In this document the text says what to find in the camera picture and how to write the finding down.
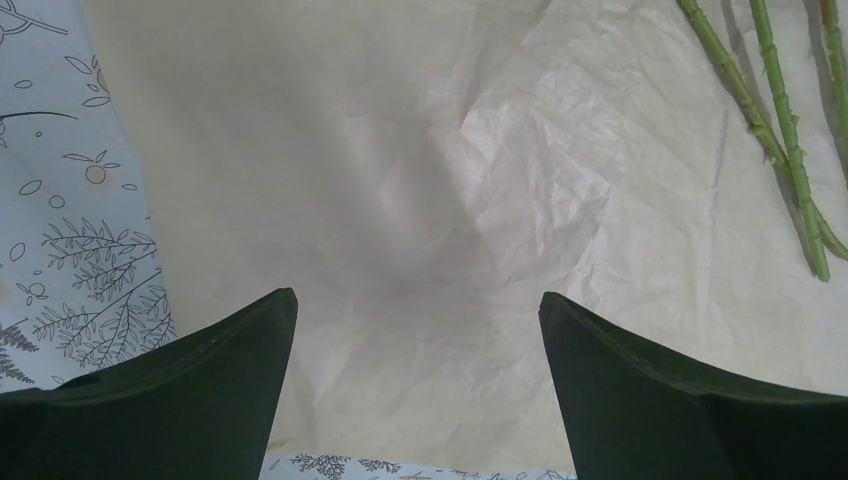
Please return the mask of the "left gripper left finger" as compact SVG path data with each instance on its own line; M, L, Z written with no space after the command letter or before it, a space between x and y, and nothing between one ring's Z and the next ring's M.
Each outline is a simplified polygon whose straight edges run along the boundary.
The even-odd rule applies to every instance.
M133 359L3 394L2 477L258 478L297 312L280 288Z

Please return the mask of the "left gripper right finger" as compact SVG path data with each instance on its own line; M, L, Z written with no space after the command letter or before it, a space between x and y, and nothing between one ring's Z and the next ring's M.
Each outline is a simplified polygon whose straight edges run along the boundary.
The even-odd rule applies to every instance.
M843 479L847 400L738 375L548 292L539 323L581 479Z

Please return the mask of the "pink rose stems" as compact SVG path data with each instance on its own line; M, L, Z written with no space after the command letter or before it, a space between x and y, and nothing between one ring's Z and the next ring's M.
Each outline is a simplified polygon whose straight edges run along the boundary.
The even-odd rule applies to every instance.
M805 151L799 143L799 117L791 107L767 3L751 1L749 6L779 132L766 120L764 110L754 99L752 89L746 83L738 64L718 37L699 3L679 1L677 5L701 42L706 55L730 87L730 93L748 122L751 134L764 147L768 158L785 172L791 182L810 251L813 275L821 282L829 282L831 275L825 251L830 250L838 258L846 260L847 246L839 240L813 199L804 164Z

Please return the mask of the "beige orange wrapping paper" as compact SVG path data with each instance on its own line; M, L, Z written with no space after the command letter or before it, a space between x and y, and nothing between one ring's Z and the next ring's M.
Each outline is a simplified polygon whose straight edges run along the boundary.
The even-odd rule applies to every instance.
M177 330L299 301L270 449L573 469L537 311L847 391L816 280L673 1L88 1Z

